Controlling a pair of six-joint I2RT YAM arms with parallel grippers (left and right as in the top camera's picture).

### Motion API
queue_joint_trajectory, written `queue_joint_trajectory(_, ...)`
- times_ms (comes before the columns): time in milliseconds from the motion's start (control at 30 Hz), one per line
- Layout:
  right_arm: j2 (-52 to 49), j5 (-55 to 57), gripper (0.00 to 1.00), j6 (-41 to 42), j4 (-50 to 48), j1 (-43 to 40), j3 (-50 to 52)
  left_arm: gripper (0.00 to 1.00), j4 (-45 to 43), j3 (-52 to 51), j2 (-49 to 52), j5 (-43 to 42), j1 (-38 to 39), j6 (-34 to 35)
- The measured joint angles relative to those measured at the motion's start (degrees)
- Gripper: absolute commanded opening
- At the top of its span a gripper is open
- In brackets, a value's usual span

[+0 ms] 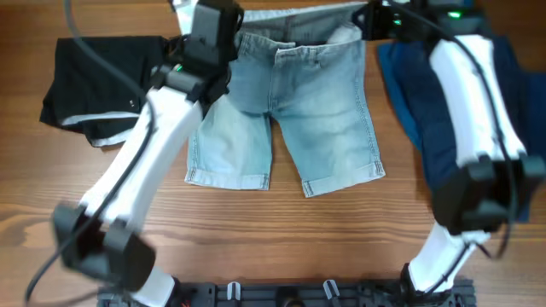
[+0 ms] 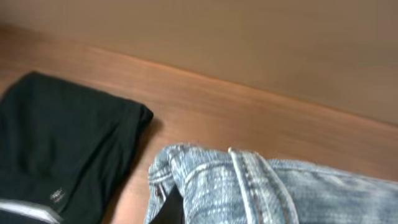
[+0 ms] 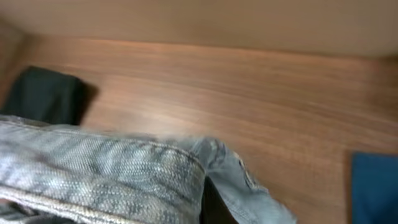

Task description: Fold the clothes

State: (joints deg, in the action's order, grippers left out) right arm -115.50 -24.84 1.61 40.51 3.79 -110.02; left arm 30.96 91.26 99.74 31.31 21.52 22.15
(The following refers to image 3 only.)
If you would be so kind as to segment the light blue denim shorts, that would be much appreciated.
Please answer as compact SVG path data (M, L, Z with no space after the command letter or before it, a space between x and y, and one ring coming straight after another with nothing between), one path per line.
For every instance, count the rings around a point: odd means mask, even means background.
M295 223L223 142L1 117L2 223Z

